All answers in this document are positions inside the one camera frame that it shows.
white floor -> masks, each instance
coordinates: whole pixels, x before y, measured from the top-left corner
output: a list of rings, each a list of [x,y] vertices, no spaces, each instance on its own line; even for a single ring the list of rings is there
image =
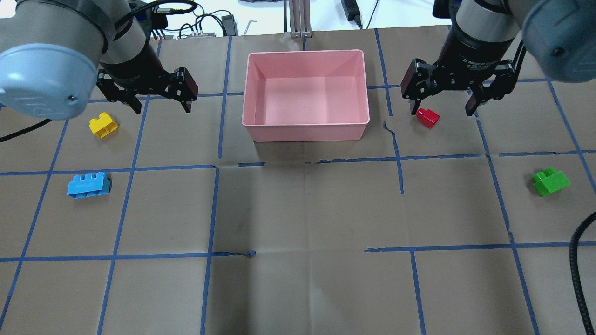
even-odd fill
[[[281,33],[284,29],[284,1],[242,2],[239,0],[197,0],[208,13],[216,10],[232,12],[238,24],[239,35],[262,35]],[[358,0],[358,6],[366,27],[373,11],[375,0]],[[14,15],[14,1],[0,1],[0,18]],[[185,5],[166,4],[162,8],[184,8]],[[414,27],[449,24],[449,20],[432,16],[433,0],[379,0],[372,18],[371,28]],[[178,29],[184,23],[194,23],[192,14],[171,15],[169,29]],[[358,29],[355,23],[347,22],[341,0],[311,0],[312,30]],[[205,19],[204,32],[221,35],[220,28],[211,19]]]

red block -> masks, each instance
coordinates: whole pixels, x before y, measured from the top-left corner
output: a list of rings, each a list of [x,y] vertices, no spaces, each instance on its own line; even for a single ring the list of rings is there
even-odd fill
[[[434,127],[434,124],[437,123],[441,117],[441,115],[438,115],[432,110],[423,108],[416,112],[416,116],[418,117],[418,120],[420,120],[420,122],[428,128]]]

pink plastic bin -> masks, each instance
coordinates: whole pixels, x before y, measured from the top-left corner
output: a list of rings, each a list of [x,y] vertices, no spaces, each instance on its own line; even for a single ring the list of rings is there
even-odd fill
[[[357,141],[369,120],[362,50],[249,55],[242,124],[255,142]]]

screw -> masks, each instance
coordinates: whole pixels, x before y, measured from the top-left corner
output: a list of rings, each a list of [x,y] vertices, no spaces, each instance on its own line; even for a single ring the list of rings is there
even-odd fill
[[[555,57],[558,57],[558,56],[560,56],[560,55],[562,55],[564,53],[565,53],[565,49],[563,49],[561,47],[558,47],[558,48],[556,48],[555,50],[552,51],[552,55],[555,56]]]

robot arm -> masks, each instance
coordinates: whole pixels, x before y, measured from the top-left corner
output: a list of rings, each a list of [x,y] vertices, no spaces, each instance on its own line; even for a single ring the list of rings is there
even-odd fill
[[[435,0],[433,15],[452,27],[437,62],[414,59],[401,83],[411,113],[441,91],[471,90],[468,116],[513,91],[526,48],[554,80],[596,77],[596,2],[593,0]],[[501,60],[521,28],[513,61]],[[483,82],[495,76],[490,86]]]
[[[130,15],[144,5],[18,0],[15,16],[0,20],[0,102],[36,117],[70,119],[83,112],[97,84],[109,101],[130,105],[136,113],[141,112],[137,94],[178,100],[189,113],[197,84],[183,67],[164,70],[149,45],[150,29],[144,31]],[[150,15],[147,10],[145,18]]]

